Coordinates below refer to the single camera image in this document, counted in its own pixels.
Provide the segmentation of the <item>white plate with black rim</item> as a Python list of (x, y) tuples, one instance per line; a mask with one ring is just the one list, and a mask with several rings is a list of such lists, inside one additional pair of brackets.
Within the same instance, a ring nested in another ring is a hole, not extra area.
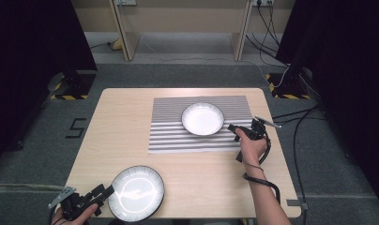
[(194, 103), (182, 112), (181, 122), (189, 133), (208, 136), (221, 130), (224, 124), (224, 115), (221, 109), (213, 104)]
[(157, 171), (139, 165), (125, 169), (112, 182), (114, 193), (108, 198), (112, 214), (125, 222), (151, 217), (164, 198), (164, 182)]

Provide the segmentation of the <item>grey white striped placemat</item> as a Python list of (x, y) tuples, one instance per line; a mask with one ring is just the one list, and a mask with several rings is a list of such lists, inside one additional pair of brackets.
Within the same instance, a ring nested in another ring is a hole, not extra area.
[[(182, 125), (182, 112), (194, 103), (210, 103), (224, 115), (224, 124), (213, 135), (197, 136)], [(157, 97), (153, 102), (148, 152), (150, 154), (237, 151), (239, 143), (227, 127), (249, 128), (252, 113), (244, 96)]]

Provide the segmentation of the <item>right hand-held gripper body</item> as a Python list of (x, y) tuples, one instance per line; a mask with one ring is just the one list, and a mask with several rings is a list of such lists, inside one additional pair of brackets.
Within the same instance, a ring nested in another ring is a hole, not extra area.
[(272, 121), (268, 121), (260, 116), (254, 116), (251, 121), (250, 128), (241, 127), (240, 129), (246, 134), (250, 140), (260, 140), (267, 136), (265, 127), (280, 128), (280, 125)]

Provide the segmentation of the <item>black yellow striped stand base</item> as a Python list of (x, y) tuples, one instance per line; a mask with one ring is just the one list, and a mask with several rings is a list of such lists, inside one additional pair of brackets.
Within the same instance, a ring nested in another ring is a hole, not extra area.
[(87, 99), (95, 78), (95, 73), (82, 73), (81, 71), (74, 71), (68, 76), (63, 75), (55, 86), (51, 99)]
[(270, 73), (265, 76), (273, 98), (310, 99), (305, 85), (299, 79), (287, 80), (283, 73)]

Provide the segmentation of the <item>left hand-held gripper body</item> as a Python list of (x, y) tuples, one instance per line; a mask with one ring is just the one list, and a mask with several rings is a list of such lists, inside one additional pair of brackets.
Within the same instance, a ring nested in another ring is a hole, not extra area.
[(99, 209), (94, 213), (97, 217), (101, 214), (100, 207), (103, 201), (99, 196), (93, 196), (91, 191), (81, 196), (76, 192), (75, 187), (64, 187), (59, 194), (48, 204), (48, 208), (52, 211), (57, 205), (63, 210), (63, 217), (67, 220), (76, 219), (87, 207), (96, 203)]

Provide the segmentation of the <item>person's left hand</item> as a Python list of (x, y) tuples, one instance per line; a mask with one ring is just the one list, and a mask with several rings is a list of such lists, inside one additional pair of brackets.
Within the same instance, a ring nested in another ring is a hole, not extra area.
[(58, 208), (53, 216), (51, 225), (83, 225), (99, 209), (96, 203), (87, 207), (76, 219), (67, 220), (63, 217), (63, 210)]

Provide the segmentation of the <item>grey tape strip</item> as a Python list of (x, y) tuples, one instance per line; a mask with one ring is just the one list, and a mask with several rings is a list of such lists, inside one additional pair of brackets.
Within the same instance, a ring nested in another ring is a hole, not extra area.
[(309, 205), (306, 202), (300, 200), (286, 200), (288, 206), (298, 206), (302, 210), (309, 210)]

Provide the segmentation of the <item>person's right hand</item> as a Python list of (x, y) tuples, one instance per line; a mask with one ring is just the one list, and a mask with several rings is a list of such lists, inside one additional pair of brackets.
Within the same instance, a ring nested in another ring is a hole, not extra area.
[(266, 139), (251, 140), (243, 130), (237, 128), (236, 134), (240, 137), (242, 161), (250, 165), (259, 166), (259, 158), (267, 149)]

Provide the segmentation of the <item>black curtain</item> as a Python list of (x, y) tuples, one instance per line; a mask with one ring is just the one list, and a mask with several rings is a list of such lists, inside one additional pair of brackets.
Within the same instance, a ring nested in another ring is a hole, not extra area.
[(277, 58), (312, 80), (379, 200), (379, 0), (295, 0)]
[(71, 0), (0, 0), (0, 157), (54, 75), (96, 68)]

